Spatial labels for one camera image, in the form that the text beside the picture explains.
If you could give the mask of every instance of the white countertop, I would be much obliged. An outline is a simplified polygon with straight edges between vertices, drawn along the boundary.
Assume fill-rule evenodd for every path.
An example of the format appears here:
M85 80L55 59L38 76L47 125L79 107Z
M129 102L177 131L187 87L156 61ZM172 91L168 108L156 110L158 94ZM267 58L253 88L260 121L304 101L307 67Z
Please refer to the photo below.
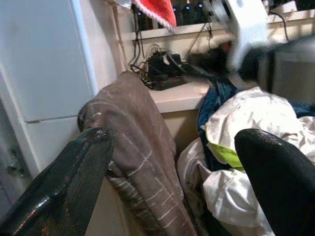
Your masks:
M210 82L197 80L163 91L150 90L149 93L161 113L199 109Z

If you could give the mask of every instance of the blue cloth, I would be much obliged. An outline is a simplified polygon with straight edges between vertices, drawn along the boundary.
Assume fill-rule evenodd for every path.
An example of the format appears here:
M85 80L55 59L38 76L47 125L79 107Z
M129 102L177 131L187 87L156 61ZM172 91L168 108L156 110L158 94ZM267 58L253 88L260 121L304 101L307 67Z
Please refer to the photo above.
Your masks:
M199 110L198 120L197 120L197 130L200 135L204 152L206 163L208 165L209 170L217 171L217 170L228 170L230 168L229 165L224 165L217 161L217 159L210 152L207 147L207 138L206 132L201 128L201 126L205 125L210 116L216 112L219 107L229 98L233 97L236 93L240 92L240 89L237 89L231 83L221 83L217 80L213 80L213 87L210 87L206 96L203 99L202 105ZM303 116L312 116L315 117L315 103L305 103L305 102L290 102L293 107L296 116L298 118Z

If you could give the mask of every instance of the yellow-green fabric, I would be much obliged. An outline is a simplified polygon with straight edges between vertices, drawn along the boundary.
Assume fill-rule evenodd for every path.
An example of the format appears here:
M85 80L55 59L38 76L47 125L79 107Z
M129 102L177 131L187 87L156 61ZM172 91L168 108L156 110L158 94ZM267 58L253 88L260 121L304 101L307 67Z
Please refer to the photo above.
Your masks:
M236 151L224 147L219 144L208 143L209 148L214 156L220 157L220 159L226 161L232 168L243 167Z

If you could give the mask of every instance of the pile of clothes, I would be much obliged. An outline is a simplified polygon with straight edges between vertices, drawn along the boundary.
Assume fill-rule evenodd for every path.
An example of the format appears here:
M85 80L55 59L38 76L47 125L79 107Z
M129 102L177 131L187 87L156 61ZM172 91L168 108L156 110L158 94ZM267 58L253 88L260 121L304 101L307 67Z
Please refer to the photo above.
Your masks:
M289 102L259 87L240 91L231 84L213 84L199 111L200 138L177 163L195 225L201 235L275 235L238 158L234 137L243 129L264 130L296 146L315 164L315 106Z

